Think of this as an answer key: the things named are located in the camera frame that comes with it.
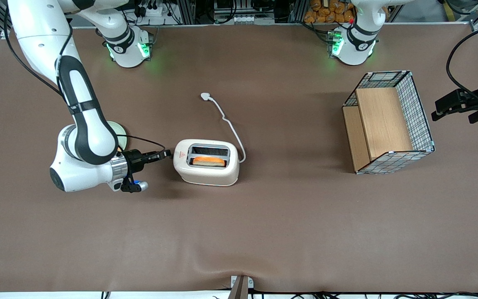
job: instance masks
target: table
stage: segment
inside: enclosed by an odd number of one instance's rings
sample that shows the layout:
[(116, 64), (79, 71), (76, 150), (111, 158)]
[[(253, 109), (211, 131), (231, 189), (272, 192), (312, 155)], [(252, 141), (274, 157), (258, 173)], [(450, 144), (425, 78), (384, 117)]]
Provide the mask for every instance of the table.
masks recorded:
[[(468, 25), (386, 25), (362, 66), (328, 59), (301, 26), (163, 28), (151, 62), (122, 69), (93, 30), (75, 30), (107, 119), (174, 148), (185, 138), (247, 151), (233, 187), (147, 165), (140, 194), (63, 193), (49, 178), (63, 101), (0, 42), (0, 291), (478, 292), (478, 123), (430, 123), (436, 153), (357, 176), (341, 106), (369, 71), (412, 70), (427, 116), (455, 89), (444, 69)], [(451, 66), (478, 86), (478, 36)], [(142, 151), (154, 148), (132, 142)]]

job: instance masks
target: black cable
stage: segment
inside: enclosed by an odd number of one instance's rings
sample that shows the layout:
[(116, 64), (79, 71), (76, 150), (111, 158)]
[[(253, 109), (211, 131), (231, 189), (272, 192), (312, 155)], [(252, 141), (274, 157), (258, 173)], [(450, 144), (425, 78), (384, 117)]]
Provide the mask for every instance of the black cable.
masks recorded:
[(316, 29), (313, 24), (311, 23), (311, 26), (307, 25), (306, 23), (302, 22), (302, 21), (292, 21), (291, 23), (298, 23), (298, 24), (301, 24), (303, 25), (305, 28), (311, 30), (312, 32), (314, 32), (316, 34), (316, 36), (322, 40), (323, 42), (325, 42), (326, 44), (334, 44), (334, 42), (330, 42), (326, 39), (324, 39), (321, 34), (328, 34), (328, 32), (325, 32), (324, 30), (318, 30)]
[(142, 140), (142, 141), (145, 141), (145, 142), (150, 142), (152, 144), (156, 144), (157, 146), (161, 147), (161, 151), (159, 151), (158, 153), (156, 153), (156, 155), (158, 154), (163, 154), (163, 152), (166, 150), (165, 149), (165, 146), (157, 143), (157, 142), (154, 142), (152, 140), (146, 140), (145, 138), (141, 138), (141, 137), (137, 137), (137, 136), (131, 136), (131, 135), (122, 135), (122, 134), (118, 134), (117, 135), (118, 137), (127, 137), (127, 138), (133, 138), (133, 139), (137, 139), (137, 140)]
[(55, 93), (58, 93), (59, 96), (62, 96), (62, 92), (57, 90), (53, 85), (49, 84), (46, 80), (44, 80), (44, 78), (42, 78), (41, 76), (39, 76), (38, 74), (36, 74), (36, 72), (34, 72), (33, 70), (31, 70), (16, 54), (16, 51), (14, 51), (14, 48), (12, 47), (12, 44), (10, 42), (10, 39), (8, 38), (8, 6), (6, 8), (6, 11), (5, 11), (5, 18), (3, 20), (3, 31), (4, 31), (4, 34), (5, 34), (5, 39), (6, 39), (6, 42), (7, 42), (7, 45), (8, 45), (8, 48), (10, 49), (10, 52), (12, 53), (12, 55), (15, 57), (15, 59), (17, 59), (17, 61), (21, 64), (21, 66), (23, 68), (25, 68), (25, 70), (27, 70), (28, 72), (30, 72), (30, 74), (32, 74), (34, 77), (36, 77), (36, 79), (40, 80), (42, 83), (44, 83), (45, 85), (47, 85), (50, 89), (52, 89), (53, 91), (55, 91)]
[(340, 293), (337, 295), (332, 295), (330, 293), (326, 293), (326, 292), (322, 292), (322, 295), (325, 297), (325, 298), (329, 298), (329, 299), (339, 299), (338, 295), (340, 295)]
[(302, 22), (302, 21), (292, 21), (291, 23), (298, 23), (298, 24), (301, 24), (302, 26), (304, 26), (305, 28), (311, 30), (311, 31), (317, 31), (318, 33), (322, 33), (322, 34), (327, 34), (328, 32), (325, 32), (324, 30), (318, 30), (318, 29), (315, 29), (313, 28), (312, 26), (309, 26), (307, 25), (306, 23)]
[(325, 42), (326, 44), (329, 44), (329, 41), (327, 39), (324, 39), (320, 33), (317, 31), (317, 29), (315, 29), (315, 27), (313, 26), (313, 23), (311, 23), (311, 28), (313, 28), (313, 32), (317, 35), (317, 37), (322, 40), (323, 42)]
[(462, 84), (460, 84), (454, 77), (453, 75), (451, 74), (451, 70), (449, 69), (450, 67), (450, 64), (451, 64), (451, 59), (453, 58), (453, 55), (455, 54), (455, 52), (457, 51), (457, 49), (464, 43), (466, 42), (468, 39), (470, 39), (472, 36), (475, 36), (478, 34), (478, 30), (474, 31), (474, 32), (471, 32), (470, 34), (468, 34), (465, 38), (463, 38), (461, 41), (459, 41), (455, 47), (453, 48), (453, 50), (451, 50), (451, 53), (449, 54), (449, 57), (447, 59), (447, 62), (446, 62), (446, 73), (447, 73), (447, 76), (449, 76), (449, 79), (455, 84), (457, 85), (457, 87), (459, 87), (460, 89), (462, 89), (463, 91), (466, 91), (466, 93), (468, 93), (469, 95), (471, 95), (472, 97), (476, 98), (478, 100), (478, 95), (474, 94), (472, 91), (470, 91), (470, 89), (467, 89), (465, 86), (463, 86)]
[(471, 15), (472, 13), (471, 12), (462, 12), (462, 11), (459, 11), (457, 8), (454, 8), (453, 5), (451, 5), (451, 3), (449, 2), (449, 0), (445, 0), (446, 1), (446, 4), (447, 6), (449, 6), (449, 8), (451, 8), (451, 10), (455, 13), (458, 13), (459, 15)]
[(171, 5), (171, 2), (169, 0), (164, 0), (163, 2), (165, 3), (165, 6), (167, 6), (167, 9), (169, 10), (169, 12), (171, 12), (171, 17), (173, 18), (173, 20), (178, 25), (182, 25), (182, 22), (180, 22), (180, 19), (178, 19), (178, 17), (174, 13), (173, 6)]
[(127, 24), (130, 24), (130, 23), (135, 24), (136, 23), (136, 21), (134, 21), (134, 19), (132, 19), (132, 18), (130, 18), (130, 21), (129, 21), (129, 19), (127, 17), (127, 14), (125, 13), (124, 10), (121, 10), (121, 12), (123, 13), (123, 16), (125, 17), (125, 21), (127, 22)]
[[(66, 38), (64, 44), (62, 45), (62, 48), (60, 49), (60, 52), (59, 52), (59, 58), (60, 59), (62, 57), (62, 53), (64, 53), (64, 50), (66, 49), (66, 46), (68, 45), (68, 43), (70, 42), (71, 40), (71, 37), (73, 36), (73, 27), (71, 25), (68, 24), (68, 26), (70, 27), (70, 33), (68, 34), (68, 37)], [(59, 61), (57, 61), (57, 64), (56, 64), (56, 85), (59, 87), (59, 91), (62, 90), (62, 87), (60, 85), (60, 74), (59, 74)]]
[(453, 297), (453, 296), (457, 296), (457, 295), (460, 295), (460, 296), (478, 297), (478, 294), (477, 294), (477, 293), (457, 292), (457, 293), (453, 293), (453, 294), (449, 294), (449, 295), (445, 295), (445, 296), (437, 297), (437, 298), (438, 298), (438, 299), (447, 299), (447, 298), (449, 298), (449, 297)]
[(335, 21), (335, 23), (337, 23), (339, 26), (341, 26), (342, 28), (344, 28), (346, 30), (351, 29), (351, 25), (348, 28), (346, 28), (346, 27), (342, 26), (342, 24), (337, 22), (337, 21)]
[(228, 21), (231, 21), (231, 19), (233, 19), (235, 17), (235, 13), (237, 12), (237, 0), (230, 0), (230, 15), (228, 15), (228, 17), (220, 22), (220, 21), (216, 21), (211, 15), (210, 15), (210, 11), (215, 11), (215, 8), (213, 6), (210, 7), (210, 9), (208, 9), (208, 4), (211, 4), (213, 2), (213, 0), (206, 0), (205, 2), (205, 11), (206, 11), (206, 16), (207, 18), (214, 24), (224, 24)]

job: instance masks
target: power cord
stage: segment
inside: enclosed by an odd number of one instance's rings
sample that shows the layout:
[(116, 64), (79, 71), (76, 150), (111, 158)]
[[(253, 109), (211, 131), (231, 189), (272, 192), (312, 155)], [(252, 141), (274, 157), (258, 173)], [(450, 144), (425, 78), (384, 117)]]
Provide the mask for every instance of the power cord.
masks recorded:
[(59, 87), (59, 91), (61, 92), (62, 91), (62, 87), (60, 86), (60, 72), (59, 72), (59, 68), (60, 68), (60, 60), (62, 58), (62, 54), (64, 53), (64, 50), (66, 49), (66, 46), (68, 45), (68, 43), (70, 42), (72, 36), (73, 36), (73, 27), (71, 25), (68, 24), (68, 26), (70, 27), (70, 33), (68, 34), (68, 37), (66, 38), (64, 44), (62, 45), (62, 48), (60, 49), (60, 52), (59, 52), (59, 56), (58, 58), (56, 59), (56, 62), (55, 62), (55, 72), (56, 72), (56, 85)]
[(468, 93), (469, 95), (471, 95), (472, 97), (476, 98), (478, 100), (478, 95), (474, 94), (472, 91), (470, 91), (470, 89), (467, 89), (465, 86), (463, 86), (462, 84), (460, 84), (454, 77), (453, 75), (451, 74), (451, 70), (449, 69), (450, 67), (450, 64), (451, 64), (451, 59), (453, 58), (453, 55), (455, 54), (455, 52), (457, 51), (457, 49), (464, 43), (466, 42), (468, 39), (470, 39), (472, 36), (476, 36), (478, 34), (478, 30), (468, 34), (465, 38), (463, 38), (461, 41), (459, 41), (455, 47), (453, 48), (453, 50), (451, 50), (451, 53), (449, 54), (449, 57), (447, 59), (447, 62), (446, 62), (446, 73), (447, 73), (447, 76), (449, 76), (449, 79), (455, 84), (457, 85), (457, 87), (459, 87), (460, 89), (462, 89), (463, 91), (466, 91), (466, 93)]
[(207, 18), (214, 24), (224, 24), (226, 22), (229, 22), (231, 21), (234, 17), (235, 17), (235, 13), (237, 12), (237, 0), (230, 0), (230, 15), (222, 22), (220, 21), (216, 21), (211, 15), (210, 15), (210, 11), (215, 11), (215, 9), (213, 8), (213, 6), (210, 6), (211, 3), (213, 2), (214, 0), (206, 0), (205, 2), (205, 11), (206, 11), (206, 16)]
[(127, 137), (127, 138), (133, 138), (133, 139), (137, 139), (137, 140), (142, 140), (142, 141), (145, 141), (145, 142), (149, 142), (149, 143), (152, 143), (152, 144), (156, 144), (157, 146), (161, 147), (161, 151), (159, 151), (158, 153), (156, 153), (156, 155), (161, 155), (163, 154), (163, 152), (165, 152), (165, 146), (157, 143), (157, 142), (154, 142), (152, 140), (146, 140), (145, 138), (141, 138), (141, 137), (137, 137), (137, 136), (132, 136), (132, 135), (122, 135), (122, 134), (117, 134), (118, 137)]
[(335, 21), (335, 23), (337, 23), (339, 26), (341, 26), (342, 28), (346, 29), (346, 30), (349, 30), (351, 29), (351, 25), (347, 28), (347, 27), (344, 27), (341, 23)]
[(239, 142), (239, 146), (241, 146), (241, 150), (243, 151), (243, 159), (241, 159), (239, 161), (239, 163), (243, 163), (245, 160), (246, 160), (246, 152), (244, 151), (244, 147), (243, 147), (243, 143), (241, 142), (241, 140), (239, 139), (239, 136), (237, 136), (237, 132), (235, 131), (234, 129), (234, 126), (232, 125), (231, 121), (229, 121), (227, 118), (226, 118), (226, 115), (224, 115), (224, 111), (222, 111), (222, 109), (220, 108), (218, 102), (213, 99), (209, 93), (201, 93), (200, 96), (202, 97), (203, 100), (210, 100), (211, 102), (213, 102), (213, 104), (215, 104), (215, 106), (217, 106), (217, 108), (219, 109), (220, 111), (220, 114), (222, 114), (222, 120), (223, 121), (226, 121), (228, 123), (228, 125), (230, 126), (230, 128), (232, 129), (232, 132), (234, 133), (235, 135), (235, 138), (237, 139), (237, 142)]
[(326, 40), (325, 38), (323, 38), (321, 36), (321, 34), (328, 34), (327, 31), (324, 31), (324, 30), (319, 30), (319, 29), (316, 29), (314, 27), (314, 25), (311, 23), (311, 26), (307, 25), (306, 23), (302, 22), (302, 21), (292, 21), (291, 23), (298, 23), (298, 24), (301, 24), (302, 26), (304, 26), (305, 28), (311, 30), (312, 32), (314, 32), (316, 34), (316, 36), (322, 40), (323, 42), (325, 42), (326, 44), (334, 44), (334, 42), (330, 42), (328, 40)]
[(163, 2), (165, 3), (165, 6), (167, 6), (167, 10), (169, 10), (169, 12), (171, 13), (171, 17), (173, 18), (173, 20), (174, 20), (178, 25), (182, 25), (182, 22), (180, 22), (180, 19), (178, 19), (178, 17), (177, 17), (176, 14), (174, 13), (173, 6), (171, 5), (170, 0), (163, 0)]
[(478, 297), (478, 293), (470, 293), (470, 292), (457, 292), (449, 295), (444, 295), (442, 297), (437, 297), (436, 294), (413, 294), (410, 296), (408, 294), (401, 294), (394, 297), (394, 299), (401, 299), (401, 298), (409, 298), (409, 299), (447, 299), (453, 296), (470, 296), (470, 297)]
[(127, 24), (134, 24), (134, 25), (136, 24), (136, 20), (134, 20), (132, 18), (130, 18), (130, 20), (129, 20), (129, 18), (127, 17), (127, 14), (125, 13), (124, 10), (121, 10), (121, 12), (123, 13), (123, 17), (125, 17), (125, 21), (127, 22)]
[(160, 26), (158, 25), (158, 28), (156, 29), (156, 34), (154, 34), (154, 38), (152, 39), (152, 45), (155, 45), (156, 42), (158, 41), (159, 32), (160, 32)]
[(52, 89), (53, 91), (55, 91), (55, 93), (58, 93), (59, 96), (63, 97), (62, 95), (62, 92), (57, 90), (53, 85), (49, 84), (46, 80), (44, 80), (44, 78), (42, 78), (41, 76), (39, 76), (36, 72), (34, 72), (33, 70), (31, 70), (16, 54), (16, 51), (14, 50), (14, 48), (12, 47), (12, 44), (10, 42), (10, 39), (8, 38), (8, 6), (5, 10), (5, 18), (3, 20), (3, 31), (4, 31), (4, 34), (5, 34), (5, 40), (7, 42), (7, 45), (8, 45), (8, 48), (10, 49), (10, 52), (12, 53), (12, 55), (15, 57), (15, 59), (17, 59), (17, 61), (21, 64), (21, 66), (23, 68), (25, 68), (25, 70), (27, 70), (30, 74), (32, 74), (36, 79), (40, 80), (42, 83), (44, 83), (45, 85), (47, 85), (50, 89)]

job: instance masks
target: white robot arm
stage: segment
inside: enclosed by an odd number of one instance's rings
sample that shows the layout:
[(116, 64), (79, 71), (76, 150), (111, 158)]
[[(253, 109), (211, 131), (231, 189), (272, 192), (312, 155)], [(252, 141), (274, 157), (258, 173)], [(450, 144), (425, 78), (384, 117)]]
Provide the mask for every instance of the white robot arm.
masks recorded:
[(385, 23), (383, 6), (401, 5), (413, 0), (351, 0), (357, 9), (355, 20), (349, 27), (340, 26), (342, 39), (333, 48), (333, 55), (340, 61), (357, 66), (372, 54), (376, 36)]
[(79, 191), (108, 183), (112, 190), (142, 191), (145, 182), (132, 174), (146, 163), (163, 159), (168, 151), (141, 154), (118, 152), (117, 136), (102, 114), (91, 82), (82, 66), (64, 13), (78, 13), (93, 22), (114, 59), (133, 67), (148, 58), (140, 51), (148, 33), (129, 27), (113, 7), (127, 0), (8, 0), (13, 27), (25, 58), (38, 73), (58, 85), (74, 125), (59, 134), (51, 178), (63, 191)]

